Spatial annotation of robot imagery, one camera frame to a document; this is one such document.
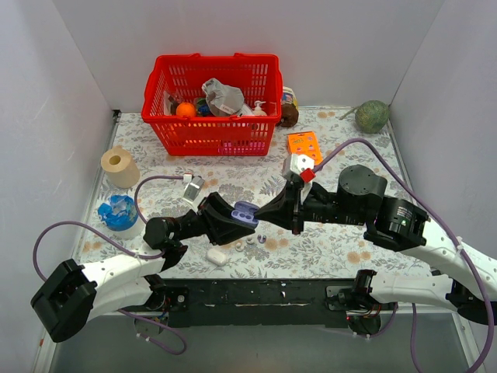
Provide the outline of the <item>lavender earbud charging case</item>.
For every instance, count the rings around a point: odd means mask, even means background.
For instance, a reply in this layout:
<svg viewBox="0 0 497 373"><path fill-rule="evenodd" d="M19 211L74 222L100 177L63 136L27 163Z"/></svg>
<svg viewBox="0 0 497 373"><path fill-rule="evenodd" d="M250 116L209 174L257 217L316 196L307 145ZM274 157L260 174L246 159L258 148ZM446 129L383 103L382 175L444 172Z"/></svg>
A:
<svg viewBox="0 0 497 373"><path fill-rule="evenodd" d="M231 217L241 223L250 225L252 228L256 228L259 224L259 220L255 218L255 213L258 209L258 206L241 200L235 203Z"/></svg>

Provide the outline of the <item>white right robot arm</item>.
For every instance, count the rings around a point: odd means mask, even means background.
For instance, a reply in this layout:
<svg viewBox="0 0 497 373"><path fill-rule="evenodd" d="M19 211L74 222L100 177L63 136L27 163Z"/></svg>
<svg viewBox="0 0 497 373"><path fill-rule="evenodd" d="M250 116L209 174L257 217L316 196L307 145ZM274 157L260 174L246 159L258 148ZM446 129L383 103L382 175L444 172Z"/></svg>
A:
<svg viewBox="0 0 497 373"><path fill-rule="evenodd" d="M256 221L295 235L307 222L361 226L368 242L420 259L441 273L402 278L360 270L351 288L332 295L334 306L358 310L394 302L435 305L472 322L496 324L496 261L450 237L420 206L386 195L384 177L365 166L349 166L339 174L337 190L329 192L314 182L314 169L289 168L284 176L285 187L260 208L232 207L218 193L205 197L199 213L207 221L211 242L232 242Z"/></svg>

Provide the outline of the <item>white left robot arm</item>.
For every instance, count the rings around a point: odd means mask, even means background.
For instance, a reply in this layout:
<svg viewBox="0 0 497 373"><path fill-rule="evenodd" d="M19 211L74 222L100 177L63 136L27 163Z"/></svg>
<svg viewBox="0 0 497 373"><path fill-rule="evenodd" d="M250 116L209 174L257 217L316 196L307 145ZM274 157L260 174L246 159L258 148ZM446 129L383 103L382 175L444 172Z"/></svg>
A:
<svg viewBox="0 0 497 373"><path fill-rule="evenodd" d="M124 253L87 264L65 260L44 278L30 304L56 343L107 312L135 305L158 310L165 292L155 279L182 259L184 239L205 235L211 244L222 246L253 234L258 223L253 214L236 211L152 218L145 225L144 242L155 255Z"/></svg>

